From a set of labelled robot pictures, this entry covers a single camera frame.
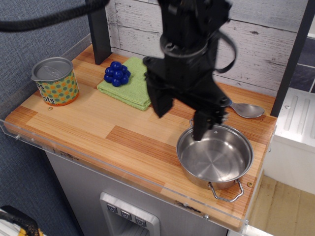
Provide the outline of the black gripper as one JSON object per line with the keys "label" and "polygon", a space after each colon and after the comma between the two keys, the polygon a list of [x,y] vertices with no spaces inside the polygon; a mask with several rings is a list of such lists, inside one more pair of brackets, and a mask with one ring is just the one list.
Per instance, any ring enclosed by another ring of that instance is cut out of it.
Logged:
{"label": "black gripper", "polygon": [[147,91],[154,112],[163,117],[178,99],[193,108],[193,138],[200,141],[214,123],[226,120],[231,101],[214,82],[213,67],[206,56],[181,59],[165,56],[163,59],[145,57],[143,63]]}

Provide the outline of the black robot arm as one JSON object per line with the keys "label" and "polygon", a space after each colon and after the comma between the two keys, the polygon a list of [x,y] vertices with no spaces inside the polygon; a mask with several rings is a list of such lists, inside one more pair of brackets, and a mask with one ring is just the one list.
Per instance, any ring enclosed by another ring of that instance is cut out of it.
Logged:
{"label": "black robot arm", "polygon": [[229,19],[226,0],[161,0],[164,58],[145,57],[147,91],[161,117],[178,99],[195,110],[193,137],[225,120],[231,100],[213,79],[218,41],[231,40],[220,32]]}

